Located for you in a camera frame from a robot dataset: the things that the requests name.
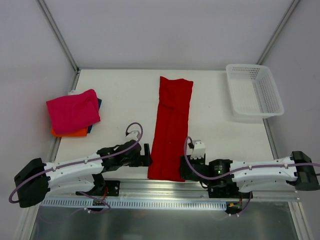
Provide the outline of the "red t shirt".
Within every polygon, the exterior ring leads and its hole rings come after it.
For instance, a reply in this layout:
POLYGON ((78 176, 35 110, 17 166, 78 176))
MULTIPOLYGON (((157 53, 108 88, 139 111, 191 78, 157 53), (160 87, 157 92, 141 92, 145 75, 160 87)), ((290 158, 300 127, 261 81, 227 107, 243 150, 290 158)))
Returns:
POLYGON ((181 156, 189 129, 193 81, 160 77, 159 102, 151 149, 151 180, 183 182, 180 177, 181 156))

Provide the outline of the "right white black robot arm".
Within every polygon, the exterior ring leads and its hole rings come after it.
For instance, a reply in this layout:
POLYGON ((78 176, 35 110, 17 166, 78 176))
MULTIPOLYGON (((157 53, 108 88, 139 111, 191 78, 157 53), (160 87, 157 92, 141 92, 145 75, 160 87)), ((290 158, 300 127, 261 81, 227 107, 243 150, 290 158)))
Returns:
POLYGON ((253 191, 274 190, 284 185, 297 191, 317 191, 320 188, 314 164, 302 151, 290 156, 265 162, 245 162, 216 159, 205 163, 205 158, 180 159, 180 177, 199 182, 210 198, 236 198, 253 191))

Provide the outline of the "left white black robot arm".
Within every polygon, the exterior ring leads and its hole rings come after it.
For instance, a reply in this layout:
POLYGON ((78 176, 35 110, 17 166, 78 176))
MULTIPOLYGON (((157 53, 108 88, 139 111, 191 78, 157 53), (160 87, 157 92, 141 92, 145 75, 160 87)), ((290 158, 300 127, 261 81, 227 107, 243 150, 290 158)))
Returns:
POLYGON ((9 202, 29 208, 54 194, 86 193, 98 196, 106 186, 103 173, 117 171, 121 167, 148 167, 152 163, 150 146, 140 145, 136 140, 113 147, 103 147, 96 153, 66 162, 43 162, 31 160, 15 177, 13 193, 9 202))

